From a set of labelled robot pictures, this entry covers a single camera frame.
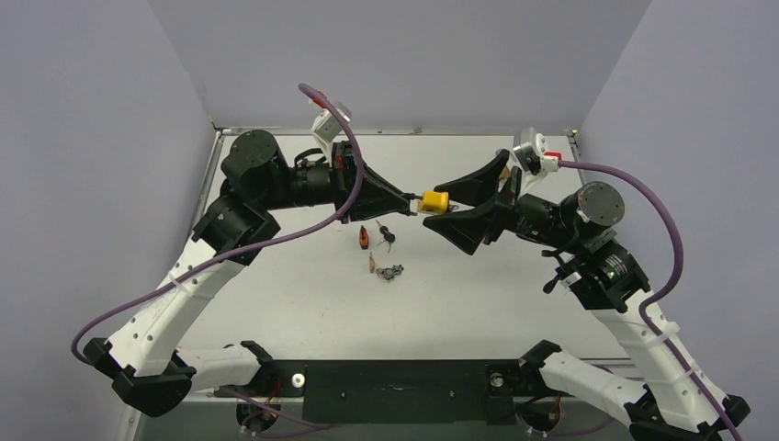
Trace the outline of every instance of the yellow object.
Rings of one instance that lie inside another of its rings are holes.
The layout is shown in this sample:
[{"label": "yellow object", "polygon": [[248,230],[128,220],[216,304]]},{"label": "yellow object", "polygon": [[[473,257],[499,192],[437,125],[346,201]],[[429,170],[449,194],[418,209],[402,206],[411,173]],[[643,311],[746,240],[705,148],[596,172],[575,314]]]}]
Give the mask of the yellow object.
[{"label": "yellow object", "polygon": [[422,199],[417,203],[416,209],[425,213],[446,213],[449,209],[449,194],[425,191],[422,193]]}]

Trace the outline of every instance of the white wall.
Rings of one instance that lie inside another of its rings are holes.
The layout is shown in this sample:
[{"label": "white wall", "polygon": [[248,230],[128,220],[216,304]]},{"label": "white wall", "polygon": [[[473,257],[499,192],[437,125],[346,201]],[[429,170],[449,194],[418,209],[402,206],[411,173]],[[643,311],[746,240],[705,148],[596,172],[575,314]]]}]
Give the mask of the white wall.
[{"label": "white wall", "polygon": [[[581,128],[585,160],[634,172],[678,222],[685,273],[661,304],[710,377],[747,399],[756,440],[775,439],[779,396],[777,20],[770,1],[655,0]],[[668,235],[625,193],[621,237],[657,287]]]},{"label": "white wall", "polygon": [[220,126],[579,127],[650,0],[150,0]]},{"label": "white wall", "polygon": [[112,439],[68,344],[178,254],[212,130],[144,0],[3,2],[0,60],[0,439]]}]

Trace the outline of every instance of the keys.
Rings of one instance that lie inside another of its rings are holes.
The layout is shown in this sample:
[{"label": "keys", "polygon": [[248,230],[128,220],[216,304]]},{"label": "keys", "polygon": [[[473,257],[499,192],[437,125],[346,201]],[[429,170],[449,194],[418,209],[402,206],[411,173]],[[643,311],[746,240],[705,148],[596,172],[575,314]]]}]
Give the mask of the keys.
[{"label": "keys", "polygon": [[384,240],[379,242],[376,246],[380,246],[384,242],[389,243],[389,246],[387,247],[387,253],[389,253],[392,250],[392,244],[395,243],[395,234],[392,234],[390,229],[382,225],[378,220],[376,220],[376,224],[378,225],[378,232],[384,237]]}]

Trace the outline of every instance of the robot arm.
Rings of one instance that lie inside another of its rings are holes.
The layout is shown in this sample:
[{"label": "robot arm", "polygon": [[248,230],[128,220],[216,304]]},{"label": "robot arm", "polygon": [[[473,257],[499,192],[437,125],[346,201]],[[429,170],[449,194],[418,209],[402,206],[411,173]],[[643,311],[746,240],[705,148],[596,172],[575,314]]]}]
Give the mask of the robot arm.
[{"label": "robot arm", "polygon": [[[435,192],[447,193],[447,200],[473,209],[433,215],[423,225],[467,254],[474,254],[481,243],[498,240],[503,231],[554,248],[542,252],[559,264],[544,291],[550,293],[561,283],[573,292],[611,331],[645,382],[621,379],[546,341],[520,359],[526,377],[541,389],[566,392],[598,407],[629,426],[635,439],[713,439],[708,436],[718,436],[726,427],[694,383],[692,376],[697,376],[739,424],[750,411],[746,402],[725,394],[703,373],[679,340],[679,326],[667,321],[656,303],[647,313],[660,335],[639,315],[638,305],[652,291],[636,259],[615,240],[612,227],[625,213],[616,189],[591,182],[559,204],[527,194],[527,187],[558,169],[559,156],[547,152],[545,144],[542,135],[524,130],[513,151],[500,151],[480,170],[437,186]],[[563,260],[562,253],[570,258]],[[674,358],[667,340],[692,369]]]},{"label": "robot arm", "polygon": [[[338,110],[347,112],[345,107]],[[323,145],[339,130],[324,110],[314,123],[315,140]],[[308,156],[323,154],[309,161]],[[108,339],[92,339],[84,356],[112,378],[112,387],[130,406],[150,416],[172,410],[191,390],[223,385],[247,385],[260,379],[259,370],[270,355],[255,342],[225,342],[223,348],[191,350],[178,346],[181,338],[220,289],[259,250],[237,254],[196,276],[177,281],[214,255],[260,243],[280,227],[270,210],[333,203],[341,208],[356,185],[357,167],[349,142],[337,142],[326,151],[309,151],[289,167],[273,135],[253,130],[239,136],[221,165],[227,179],[220,197],[194,227],[190,241],[161,286],[174,287],[143,306]],[[364,166],[355,203],[344,212],[343,223],[399,212],[412,215],[413,195],[405,194]]]}]

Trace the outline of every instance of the black cylindrical motor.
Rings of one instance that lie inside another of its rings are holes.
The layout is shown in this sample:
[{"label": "black cylindrical motor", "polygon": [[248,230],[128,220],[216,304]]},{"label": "black cylindrical motor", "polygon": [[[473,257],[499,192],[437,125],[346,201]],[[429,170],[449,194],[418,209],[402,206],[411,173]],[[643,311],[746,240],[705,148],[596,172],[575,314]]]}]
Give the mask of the black cylindrical motor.
[{"label": "black cylindrical motor", "polygon": [[593,181],[560,202],[560,219],[580,240],[597,237],[625,216],[625,201],[605,182]]}]

